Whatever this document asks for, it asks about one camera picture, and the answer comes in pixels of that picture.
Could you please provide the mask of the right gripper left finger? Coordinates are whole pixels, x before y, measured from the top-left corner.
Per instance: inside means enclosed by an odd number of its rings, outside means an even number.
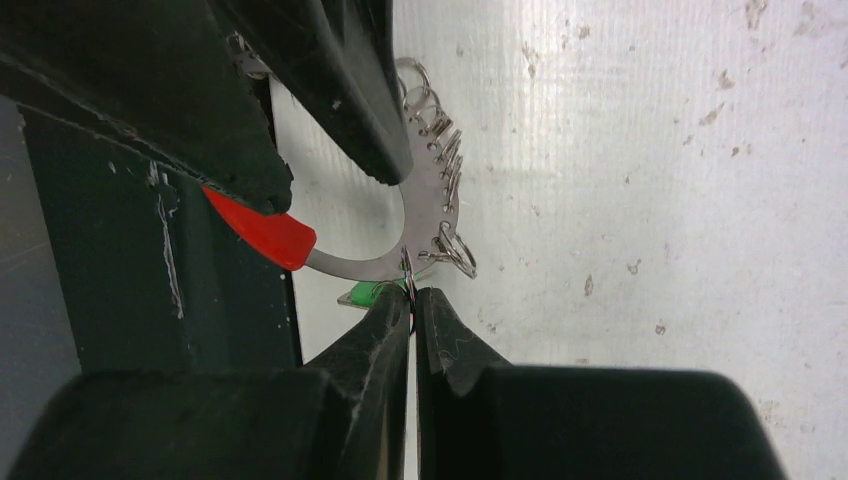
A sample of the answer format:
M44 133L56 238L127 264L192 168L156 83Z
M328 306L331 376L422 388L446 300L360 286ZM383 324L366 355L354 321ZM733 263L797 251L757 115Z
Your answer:
M400 479L411 305L385 286L290 370L106 371L49 401L12 479Z

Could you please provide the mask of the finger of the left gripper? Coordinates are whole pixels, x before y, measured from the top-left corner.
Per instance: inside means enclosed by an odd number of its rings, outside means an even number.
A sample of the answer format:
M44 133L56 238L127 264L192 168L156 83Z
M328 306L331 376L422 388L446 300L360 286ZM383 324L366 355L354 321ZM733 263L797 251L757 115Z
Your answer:
M392 2L230 0L216 7L366 175L390 186L408 177L413 160Z
M209 1L5 1L1 92L263 215L289 167Z

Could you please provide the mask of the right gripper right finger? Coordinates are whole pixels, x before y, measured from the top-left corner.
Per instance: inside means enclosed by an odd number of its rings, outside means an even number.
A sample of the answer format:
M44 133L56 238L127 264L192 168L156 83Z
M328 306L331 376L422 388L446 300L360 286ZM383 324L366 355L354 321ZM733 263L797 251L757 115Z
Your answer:
M423 479L781 479L755 409L691 370L507 361L446 295L415 301Z

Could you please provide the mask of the green capped key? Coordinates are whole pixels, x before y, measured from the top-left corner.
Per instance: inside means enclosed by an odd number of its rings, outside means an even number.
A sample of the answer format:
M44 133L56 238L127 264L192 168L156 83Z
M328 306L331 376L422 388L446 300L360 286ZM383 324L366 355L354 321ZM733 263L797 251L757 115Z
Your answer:
M337 298L338 305L368 310L381 294L385 286L397 284L403 290L407 282L403 279L380 282L357 282L347 293Z

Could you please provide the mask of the metal keyring with red handle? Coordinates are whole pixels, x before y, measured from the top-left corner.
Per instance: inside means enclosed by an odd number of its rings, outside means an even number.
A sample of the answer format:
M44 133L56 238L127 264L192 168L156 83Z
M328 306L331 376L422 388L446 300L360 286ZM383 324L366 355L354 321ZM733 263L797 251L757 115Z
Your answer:
M399 57L395 64L420 78L412 87L399 85L413 168L399 186L404 224L396 245L372 259L337 257L316 249L316 232L290 215L263 216L206 189L223 220L268 260L290 271L307 266L364 282L398 280L408 271L421 273L437 262L476 276L476 260L457 231L462 131L442 107L425 67L413 57Z

